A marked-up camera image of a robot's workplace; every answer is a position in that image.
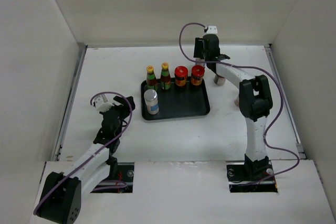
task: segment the wall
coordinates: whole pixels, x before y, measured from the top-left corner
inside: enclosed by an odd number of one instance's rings
[[[55,0],[0,0],[0,222],[28,223],[78,46]]]
[[[307,157],[336,214],[336,0],[298,0],[272,50]]]
[[[217,25],[222,43],[271,43],[296,0],[56,0],[77,41],[177,44],[188,22]],[[194,41],[192,29],[185,41]]]

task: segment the red lid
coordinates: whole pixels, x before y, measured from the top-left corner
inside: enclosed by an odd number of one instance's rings
[[[204,75],[205,69],[201,65],[195,65],[191,69],[191,74],[195,77],[202,77]]]
[[[178,66],[175,68],[175,74],[178,77],[188,76],[188,69],[185,66]]]

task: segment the red jar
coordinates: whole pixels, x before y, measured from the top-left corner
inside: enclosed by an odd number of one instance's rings
[[[201,87],[203,77],[204,77],[205,69],[201,65],[193,66],[191,70],[191,79],[190,79],[190,87],[192,89],[199,89]]]
[[[185,90],[187,87],[188,69],[184,66],[175,68],[175,88]]]

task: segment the silver lid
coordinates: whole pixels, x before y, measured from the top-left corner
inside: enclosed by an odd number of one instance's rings
[[[146,101],[151,102],[151,101],[155,100],[156,98],[158,98],[157,94],[158,93],[155,90],[148,89],[143,94],[143,97],[145,98]]]

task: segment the black tray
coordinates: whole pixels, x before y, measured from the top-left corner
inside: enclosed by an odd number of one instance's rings
[[[189,116],[208,115],[210,112],[210,104],[206,93],[205,82],[202,82],[202,87],[198,90],[190,88],[190,77],[187,78],[187,88],[184,91],[175,89],[175,78],[171,80],[171,87],[164,91],[161,88],[160,80],[158,79],[158,100],[159,112],[155,115],[148,113],[146,108],[144,92],[147,90],[146,81],[141,83],[141,112],[145,120],[160,120],[171,118],[185,118]]]

